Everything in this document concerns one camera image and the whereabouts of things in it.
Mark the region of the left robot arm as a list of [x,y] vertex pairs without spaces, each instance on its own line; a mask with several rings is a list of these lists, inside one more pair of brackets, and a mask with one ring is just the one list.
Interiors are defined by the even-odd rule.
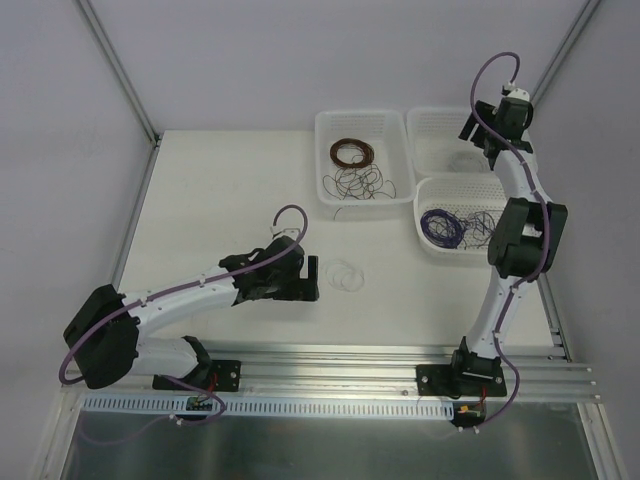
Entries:
[[198,313],[248,301],[315,302],[319,259],[288,236],[265,248],[229,255],[182,284],[119,293],[96,288],[63,333],[65,364],[77,382],[98,390],[129,375],[150,375],[157,390],[211,387],[215,363],[194,336],[163,339],[156,332]]

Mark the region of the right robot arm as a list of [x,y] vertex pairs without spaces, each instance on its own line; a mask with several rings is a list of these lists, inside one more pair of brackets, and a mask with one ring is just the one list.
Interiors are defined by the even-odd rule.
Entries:
[[531,166],[533,147],[525,136],[533,113],[521,89],[505,93],[496,107],[473,101],[459,135],[482,150],[506,198],[487,250],[489,287],[448,372],[450,386],[463,395],[502,380],[504,341],[518,304],[551,268],[568,218],[567,207],[550,199]]

